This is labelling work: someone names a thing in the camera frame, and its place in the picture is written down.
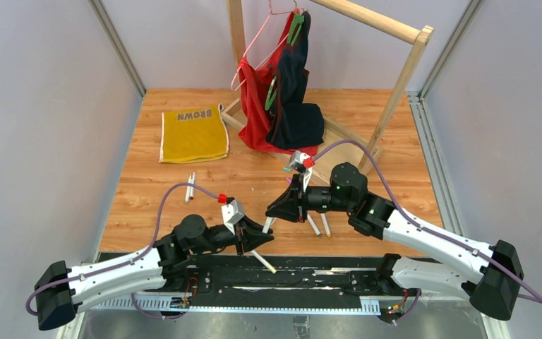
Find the white pen yellow cap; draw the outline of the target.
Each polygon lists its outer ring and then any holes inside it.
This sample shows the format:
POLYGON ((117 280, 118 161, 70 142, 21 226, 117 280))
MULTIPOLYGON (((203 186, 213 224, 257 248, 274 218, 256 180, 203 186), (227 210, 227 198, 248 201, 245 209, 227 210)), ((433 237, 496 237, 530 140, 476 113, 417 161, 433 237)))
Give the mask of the white pen yellow cap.
POLYGON ((256 258, 261 264, 264 265, 271 273, 275 274, 277 272, 277 269, 269 262, 267 261, 263 256, 261 256, 256 250, 250 251, 250 254, 256 258))

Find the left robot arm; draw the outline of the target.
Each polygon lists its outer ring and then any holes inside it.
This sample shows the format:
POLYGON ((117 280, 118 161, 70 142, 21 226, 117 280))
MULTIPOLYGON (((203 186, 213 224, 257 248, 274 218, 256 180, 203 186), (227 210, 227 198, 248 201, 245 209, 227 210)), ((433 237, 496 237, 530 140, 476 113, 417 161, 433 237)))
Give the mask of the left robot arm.
POLYGON ((239 254, 252 251, 274 239, 271 224, 266 220, 261 225, 244 215, 209 227, 203 217, 192 214, 137 252, 84 266, 52 263, 34 286, 38 328, 59 328, 109 299, 174 283, 196 256, 228 246, 235 246, 239 254))

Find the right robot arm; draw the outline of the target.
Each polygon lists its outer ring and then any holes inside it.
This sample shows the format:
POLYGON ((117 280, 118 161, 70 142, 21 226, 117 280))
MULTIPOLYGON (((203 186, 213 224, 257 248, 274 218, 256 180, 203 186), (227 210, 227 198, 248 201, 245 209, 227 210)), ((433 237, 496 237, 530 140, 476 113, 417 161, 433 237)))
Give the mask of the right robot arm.
POLYGON ((402 289, 440 292, 465 299, 479 312, 508 321, 524 272, 514 245, 479 242, 432 225, 368 190, 354 165, 335 165, 329 186, 306 186, 295 174, 265 212, 269 218, 303 222, 308 213, 345 212, 358 233, 410 247, 430 262, 386 254, 378 273, 402 289))

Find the white pen green cap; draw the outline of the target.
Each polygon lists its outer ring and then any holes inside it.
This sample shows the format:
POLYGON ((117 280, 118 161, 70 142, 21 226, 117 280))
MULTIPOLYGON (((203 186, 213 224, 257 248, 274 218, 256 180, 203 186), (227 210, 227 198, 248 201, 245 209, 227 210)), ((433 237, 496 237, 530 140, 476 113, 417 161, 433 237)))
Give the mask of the white pen green cap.
POLYGON ((308 223, 310 224, 310 226, 312 227, 312 229, 313 229, 315 235, 316 235, 317 237, 320 237, 320 236, 321 236, 320 229, 319 229, 318 226, 316 225, 316 223, 315 223, 314 219, 311 217, 311 215, 310 215, 310 214, 307 214, 307 218, 306 218, 306 219, 307 219, 308 223))

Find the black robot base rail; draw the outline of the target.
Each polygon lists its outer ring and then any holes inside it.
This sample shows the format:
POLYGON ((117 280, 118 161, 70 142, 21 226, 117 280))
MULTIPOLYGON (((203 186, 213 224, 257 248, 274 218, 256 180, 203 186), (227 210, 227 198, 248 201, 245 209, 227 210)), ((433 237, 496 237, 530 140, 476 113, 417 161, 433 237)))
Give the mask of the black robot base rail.
POLYGON ((223 310, 343 311, 362 309, 362 298, 399 304, 411 301, 405 290, 377 274, 383 260, 373 256, 268 256, 272 273, 256 258, 205 255, 171 282, 150 288, 187 298, 189 307, 223 310))

